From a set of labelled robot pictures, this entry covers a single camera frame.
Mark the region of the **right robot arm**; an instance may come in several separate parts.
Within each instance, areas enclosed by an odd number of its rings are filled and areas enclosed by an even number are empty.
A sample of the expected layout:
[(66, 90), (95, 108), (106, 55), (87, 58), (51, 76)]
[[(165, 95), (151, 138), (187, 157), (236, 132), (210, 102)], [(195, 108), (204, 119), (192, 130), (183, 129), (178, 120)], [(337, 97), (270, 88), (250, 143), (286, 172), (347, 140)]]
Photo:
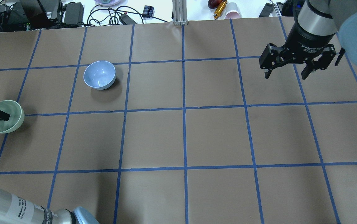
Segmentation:
[(265, 78), (287, 64), (305, 64), (303, 80), (327, 69), (336, 54), (330, 44), (335, 34), (341, 45), (335, 65), (345, 53), (357, 65), (357, 0), (306, 0), (284, 45), (269, 43), (261, 54), (259, 66)]

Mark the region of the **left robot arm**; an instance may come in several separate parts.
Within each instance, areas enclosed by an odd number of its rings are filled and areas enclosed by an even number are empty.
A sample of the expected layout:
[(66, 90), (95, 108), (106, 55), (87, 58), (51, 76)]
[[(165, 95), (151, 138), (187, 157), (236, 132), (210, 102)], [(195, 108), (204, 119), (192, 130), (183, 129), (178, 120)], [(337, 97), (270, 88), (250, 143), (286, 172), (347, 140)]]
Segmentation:
[[(0, 133), (18, 129), (24, 121), (23, 108), (13, 100), (0, 102)], [(0, 189), (0, 224), (97, 224), (84, 207), (55, 212)]]

